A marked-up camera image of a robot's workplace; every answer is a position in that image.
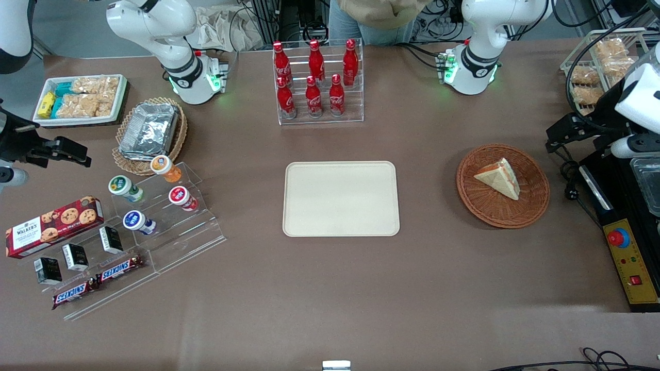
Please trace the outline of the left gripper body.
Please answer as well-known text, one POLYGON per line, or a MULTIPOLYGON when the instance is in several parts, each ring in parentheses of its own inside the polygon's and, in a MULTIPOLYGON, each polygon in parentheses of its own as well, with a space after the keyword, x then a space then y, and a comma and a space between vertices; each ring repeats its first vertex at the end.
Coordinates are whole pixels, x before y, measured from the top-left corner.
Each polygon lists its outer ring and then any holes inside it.
POLYGON ((595 124, 630 133, 658 134, 658 84, 620 80, 589 115, 595 124))

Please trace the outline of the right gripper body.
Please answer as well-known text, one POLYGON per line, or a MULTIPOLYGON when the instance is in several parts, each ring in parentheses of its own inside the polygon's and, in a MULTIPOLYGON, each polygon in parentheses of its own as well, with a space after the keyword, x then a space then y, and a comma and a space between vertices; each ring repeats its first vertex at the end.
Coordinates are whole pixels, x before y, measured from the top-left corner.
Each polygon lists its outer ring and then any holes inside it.
POLYGON ((7 162, 41 165, 31 151, 41 145, 41 137, 32 122, 16 116, 4 108, 2 113, 1 158, 7 162))

